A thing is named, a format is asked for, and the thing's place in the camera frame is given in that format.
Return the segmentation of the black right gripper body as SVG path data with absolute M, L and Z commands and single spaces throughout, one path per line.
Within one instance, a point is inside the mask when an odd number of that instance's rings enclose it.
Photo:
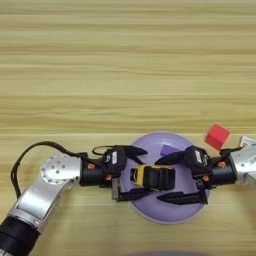
M 210 158 L 204 149 L 195 150 L 195 161 L 192 164 L 192 178 L 196 181 L 197 192 L 201 202 L 207 204 L 207 191 L 220 185 L 234 184 L 237 174 L 231 164 L 232 149 L 220 151 L 220 156 Z

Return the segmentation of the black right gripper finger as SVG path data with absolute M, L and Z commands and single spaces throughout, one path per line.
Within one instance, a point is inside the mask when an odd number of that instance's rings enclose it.
M 176 165 L 184 163 L 184 151 L 174 152 L 158 159 L 156 165 Z
M 175 205 L 196 204 L 201 202 L 198 192 L 188 194 L 185 194 L 183 192 L 171 192 L 158 196 L 157 199 L 162 202 Z

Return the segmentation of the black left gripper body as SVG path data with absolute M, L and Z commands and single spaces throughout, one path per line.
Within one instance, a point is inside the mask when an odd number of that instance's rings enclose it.
M 79 185 L 81 187 L 110 188 L 120 178 L 121 172 L 122 154 L 120 152 L 108 152 L 98 159 L 82 162 Z

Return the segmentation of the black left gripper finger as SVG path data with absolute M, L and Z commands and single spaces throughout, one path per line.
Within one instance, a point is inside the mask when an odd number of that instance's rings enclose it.
M 145 188 L 134 188 L 128 192 L 122 192 L 121 189 L 118 189 L 116 201 L 117 202 L 136 201 L 152 193 L 154 193 L 154 190 L 149 190 Z
M 139 161 L 139 156 L 147 154 L 146 150 L 135 146 L 126 146 L 125 151 L 127 157 L 135 161 Z

